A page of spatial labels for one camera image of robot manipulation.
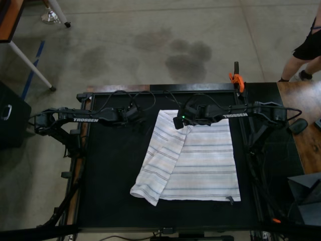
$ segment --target black shorts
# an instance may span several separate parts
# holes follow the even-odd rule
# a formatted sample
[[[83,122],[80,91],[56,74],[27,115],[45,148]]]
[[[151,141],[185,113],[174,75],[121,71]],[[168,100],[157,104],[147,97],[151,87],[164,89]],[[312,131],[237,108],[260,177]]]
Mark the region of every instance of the black shorts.
[[[321,30],[311,34],[315,20],[311,27],[310,33],[305,42],[294,50],[293,56],[302,60],[312,60],[321,56]]]

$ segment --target black box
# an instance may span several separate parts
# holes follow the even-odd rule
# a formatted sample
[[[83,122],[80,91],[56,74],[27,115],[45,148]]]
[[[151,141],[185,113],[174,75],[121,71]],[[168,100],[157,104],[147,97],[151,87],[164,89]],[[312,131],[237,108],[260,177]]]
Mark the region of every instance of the black box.
[[[31,107],[0,81],[0,150],[21,146]]]

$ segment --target white towel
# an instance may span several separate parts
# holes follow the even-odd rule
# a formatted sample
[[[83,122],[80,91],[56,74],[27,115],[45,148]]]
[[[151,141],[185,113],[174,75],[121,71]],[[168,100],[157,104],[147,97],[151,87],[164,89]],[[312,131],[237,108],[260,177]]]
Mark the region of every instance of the white towel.
[[[228,119],[176,130],[177,110],[160,110],[130,193],[158,200],[241,201]]]

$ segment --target blue tape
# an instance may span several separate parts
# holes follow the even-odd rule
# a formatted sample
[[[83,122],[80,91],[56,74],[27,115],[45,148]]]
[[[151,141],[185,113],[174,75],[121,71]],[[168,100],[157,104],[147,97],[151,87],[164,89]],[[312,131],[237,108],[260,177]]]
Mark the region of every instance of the blue tape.
[[[36,67],[38,65],[39,57],[40,57],[40,55],[42,53],[44,45],[45,45],[45,41],[41,41],[39,49],[37,51],[37,55],[36,55],[37,60],[34,62],[34,66],[36,66]],[[25,98],[27,96],[27,93],[28,93],[28,90],[29,90],[29,87],[31,85],[31,81],[32,81],[33,77],[34,77],[34,72],[31,70],[29,75],[28,75],[28,79],[27,79],[27,82],[25,84],[24,91],[22,92],[22,95],[21,95],[21,99],[23,99],[23,100],[25,100]]]
[[[40,55],[42,53],[42,50],[44,48],[44,45],[45,45],[45,41],[41,41],[39,49],[38,49],[38,52],[37,52],[37,55],[36,55],[36,58],[40,57]]]
[[[39,59],[37,59],[35,62],[34,62],[34,65],[37,66],[38,65],[38,62],[39,62]],[[32,81],[32,78],[34,77],[34,71],[30,71],[29,73],[29,76],[28,76],[28,79],[27,79],[27,82],[26,82],[26,85],[25,85],[25,88],[24,88],[24,91],[22,92],[22,95],[21,95],[21,98],[23,100],[25,100],[26,96],[27,96],[27,93],[28,93],[28,90],[29,90],[29,87],[30,87],[30,84],[31,84],[31,81]]]

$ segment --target white table leg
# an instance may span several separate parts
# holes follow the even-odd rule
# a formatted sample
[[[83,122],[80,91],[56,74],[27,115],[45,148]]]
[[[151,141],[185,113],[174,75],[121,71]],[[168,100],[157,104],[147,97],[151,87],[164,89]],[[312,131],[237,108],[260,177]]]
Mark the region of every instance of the white table leg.
[[[51,91],[56,91],[56,88],[49,83],[49,81],[40,73],[40,71],[33,65],[33,63],[24,55],[24,53],[14,44],[13,41],[9,43],[12,50],[19,55],[20,58],[35,72],[36,75],[50,88]]]
[[[67,28],[70,27],[70,22],[67,21],[64,13],[62,12],[57,0],[48,0],[54,12],[57,14],[59,20],[66,25]]]

